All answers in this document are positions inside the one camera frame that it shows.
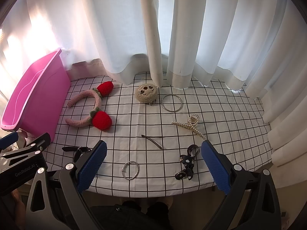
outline metal ring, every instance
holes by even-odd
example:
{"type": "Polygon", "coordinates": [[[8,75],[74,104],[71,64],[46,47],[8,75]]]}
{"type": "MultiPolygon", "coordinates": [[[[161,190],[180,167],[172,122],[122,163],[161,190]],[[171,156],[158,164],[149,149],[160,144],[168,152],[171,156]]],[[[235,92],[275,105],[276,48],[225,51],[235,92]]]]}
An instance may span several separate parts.
{"type": "Polygon", "coordinates": [[[149,103],[149,105],[150,105],[150,106],[154,106],[154,105],[156,104],[156,101],[157,101],[157,100],[155,99],[154,102],[149,103]]]}
{"type": "Polygon", "coordinates": [[[137,176],[138,174],[139,174],[139,164],[138,164],[137,162],[135,162],[135,161],[129,161],[129,162],[125,163],[124,166],[122,167],[122,176],[123,176],[126,180],[133,180],[134,178],[136,178],[136,176],[137,176]],[[130,164],[130,163],[135,163],[135,164],[136,164],[136,167],[138,168],[138,170],[137,170],[136,174],[135,174],[132,178],[127,178],[127,177],[125,176],[124,169],[125,169],[126,165],[127,165],[127,164],[130,164]]]}
{"type": "Polygon", "coordinates": [[[175,95],[175,94],[167,94],[167,95],[165,95],[165,96],[162,98],[162,100],[161,100],[161,105],[162,105],[162,107],[163,107],[164,109],[166,109],[167,111],[169,111],[169,112],[171,112],[171,113],[175,113],[175,112],[177,112],[177,111],[180,111],[180,110],[183,108],[183,102],[182,102],[181,98],[180,98],[179,96],[175,95]],[[175,96],[175,97],[179,98],[180,103],[181,103],[180,108],[177,109],[177,110],[174,110],[174,111],[165,108],[165,106],[163,105],[163,100],[164,100],[167,96],[175,96]]]}

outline pink plastic basket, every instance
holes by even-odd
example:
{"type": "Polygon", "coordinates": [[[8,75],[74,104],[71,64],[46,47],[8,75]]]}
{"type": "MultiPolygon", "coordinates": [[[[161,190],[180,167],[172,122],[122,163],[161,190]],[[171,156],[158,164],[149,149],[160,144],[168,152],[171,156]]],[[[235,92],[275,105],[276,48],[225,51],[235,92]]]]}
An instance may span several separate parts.
{"type": "Polygon", "coordinates": [[[53,140],[70,87],[59,56],[61,51],[57,49],[29,66],[7,103],[0,124],[2,129],[21,128],[34,137],[48,132],[53,140]]]}

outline green knitted leaf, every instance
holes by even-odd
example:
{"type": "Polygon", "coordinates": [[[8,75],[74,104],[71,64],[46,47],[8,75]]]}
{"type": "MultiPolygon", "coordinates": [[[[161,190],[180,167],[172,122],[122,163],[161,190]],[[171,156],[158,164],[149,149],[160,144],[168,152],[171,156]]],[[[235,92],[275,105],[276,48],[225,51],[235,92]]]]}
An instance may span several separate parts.
{"type": "Polygon", "coordinates": [[[98,111],[101,111],[99,107],[96,107],[94,110],[90,111],[91,120],[98,111]]]}
{"type": "Polygon", "coordinates": [[[98,96],[102,99],[102,96],[96,87],[92,88],[92,90],[97,92],[98,96]]]}

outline blue gripper pad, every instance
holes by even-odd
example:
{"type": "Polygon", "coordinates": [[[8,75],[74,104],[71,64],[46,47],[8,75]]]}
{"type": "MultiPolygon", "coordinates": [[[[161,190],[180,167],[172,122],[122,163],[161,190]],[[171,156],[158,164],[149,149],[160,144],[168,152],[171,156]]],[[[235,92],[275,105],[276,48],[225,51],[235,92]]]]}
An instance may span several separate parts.
{"type": "Polygon", "coordinates": [[[106,157],[106,151],[106,143],[101,141],[101,143],[93,150],[87,162],[80,169],[77,183],[77,190],[79,193],[82,193],[83,190],[87,190],[90,187],[97,171],[106,157]]]}
{"type": "Polygon", "coordinates": [[[207,141],[201,144],[201,155],[219,190],[228,194],[230,191],[230,175],[217,156],[217,151],[207,141]]]}
{"type": "Polygon", "coordinates": [[[18,133],[12,132],[5,137],[0,138],[0,150],[5,150],[7,147],[18,141],[18,133]]]}

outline person's hand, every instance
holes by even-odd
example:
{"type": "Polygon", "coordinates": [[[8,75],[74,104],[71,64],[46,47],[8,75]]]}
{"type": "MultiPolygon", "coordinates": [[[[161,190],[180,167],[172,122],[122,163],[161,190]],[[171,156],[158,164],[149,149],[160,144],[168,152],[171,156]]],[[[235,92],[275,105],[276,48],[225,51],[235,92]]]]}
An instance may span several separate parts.
{"type": "Polygon", "coordinates": [[[20,199],[20,193],[17,189],[11,192],[15,201],[15,224],[21,229],[25,229],[26,224],[26,207],[20,199]]]}

